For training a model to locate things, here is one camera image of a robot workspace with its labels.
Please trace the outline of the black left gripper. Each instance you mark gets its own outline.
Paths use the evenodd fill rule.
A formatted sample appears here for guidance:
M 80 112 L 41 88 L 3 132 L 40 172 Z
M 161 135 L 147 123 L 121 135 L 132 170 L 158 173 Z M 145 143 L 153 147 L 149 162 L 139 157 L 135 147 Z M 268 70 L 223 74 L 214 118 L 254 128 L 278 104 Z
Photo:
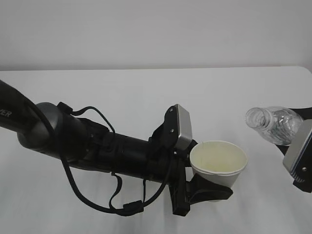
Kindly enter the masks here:
M 149 138 L 148 176 L 150 180 L 161 182 L 157 195 L 160 195 L 166 185 L 169 186 L 173 214 L 185 216 L 190 211 L 190 204 L 217 202 L 232 196 L 231 188 L 213 183 L 198 174 L 187 182 L 185 168 L 191 166 L 189 154 L 198 144 L 196 140 L 191 141 L 187 150 L 178 151 L 167 149 L 162 139 L 163 123 Z

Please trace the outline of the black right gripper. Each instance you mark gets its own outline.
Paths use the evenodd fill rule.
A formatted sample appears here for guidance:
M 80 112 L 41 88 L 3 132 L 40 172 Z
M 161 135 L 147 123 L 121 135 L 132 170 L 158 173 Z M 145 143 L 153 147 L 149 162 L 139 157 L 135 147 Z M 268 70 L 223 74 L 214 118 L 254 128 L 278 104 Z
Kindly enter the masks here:
M 295 113 L 296 116 L 300 117 L 303 120 L 311 119 L 312 118 L 312 107 L 308 108 L 291 108 L 291 110 Z M 276 145 L 276 147 L 280 150 L 282 155 L 285 155 L 288 151 L 289 146 L 283 146 L 283 145 Z M 298 188 L 299 190 L 311 193 L 312 192 L 312 183 L 311 182 L 297 182 L 293 181 L 293 186 Z

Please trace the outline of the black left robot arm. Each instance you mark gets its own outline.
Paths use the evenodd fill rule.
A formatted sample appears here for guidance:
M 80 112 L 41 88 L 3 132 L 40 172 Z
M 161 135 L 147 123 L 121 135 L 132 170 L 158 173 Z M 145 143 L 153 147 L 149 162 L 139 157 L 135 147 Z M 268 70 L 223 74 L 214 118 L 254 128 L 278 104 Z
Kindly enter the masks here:
M 233 191 L 211 179 L 195 175 L 186 179 L 191 166 L 192 137 L 189 113 L 176 104 L 168 108 L 163 123 L 147 140 L 117 134 L 105 125 L 83 118 L 86 109 L 74 111 L 63 102 L 34 104 L 17 89 L 0 84 L 0 125 L 17 133 L 19 143 L 30 150 L 61 160 L 74 194 L 87 206 L 100 212 L 132 216 L 144 211 L 165 187 L 170 190 L 173 213 L 185 216 L 190 206 L 203 201 L 226 200 Z M 102 207 L 79 191 L 71 168 L 110 173 L 117 178 L 116 193 L 122 187 L 121 175 L 159 182 L 151 198 Z

